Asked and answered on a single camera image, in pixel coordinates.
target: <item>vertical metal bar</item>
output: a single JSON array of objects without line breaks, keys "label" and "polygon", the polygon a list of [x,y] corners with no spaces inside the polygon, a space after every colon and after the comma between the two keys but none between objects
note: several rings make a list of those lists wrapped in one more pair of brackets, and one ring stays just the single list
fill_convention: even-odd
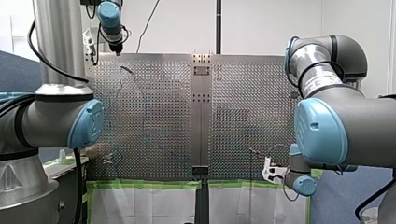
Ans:
[{"label": "vertical metal bar", "polygon": [[208,75],[201,76],[201,166],[209,165],[209,129],[212,95],[212,72],[210,55],[202,55],[202,66],[207,68]]},{"label": "vertical metal bar", "polygon": [[216,7],[216,54],[221,54],[221,0]]},{"label": "vertical metal bar", "polygon": [[201,188],[195,193],[195,224],[209,224],[209,184],[201,180]]},{"label": "vertical metal bar", "polygon": [[[79,1],[34,0],[39,51],[54,66],[76,77],[85,77]],[[92,94],[85,84],[60,76],[41,64],[43,86],[37,94]]]},{"label": "vertical metal bar", "polygon": [[[192,66],[201,64],[201,54],[194,54]],[[201,76],[191,72],[191,163],[201,165]]]}]

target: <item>pegboard panel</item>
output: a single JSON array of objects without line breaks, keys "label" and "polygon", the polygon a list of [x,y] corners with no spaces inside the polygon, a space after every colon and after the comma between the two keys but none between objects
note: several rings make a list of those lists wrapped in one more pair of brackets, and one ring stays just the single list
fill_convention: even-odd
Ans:
[{"label": "pegboard panel", "polygon": [[95,97],[105,127],[90,179],[191,179],[191,56],[102,55]]},{"label": "pegboard panel", "polygon": [[297,91],[283,57],[213,56],[210,178],[262,178],[264,157],[289,165]]}]

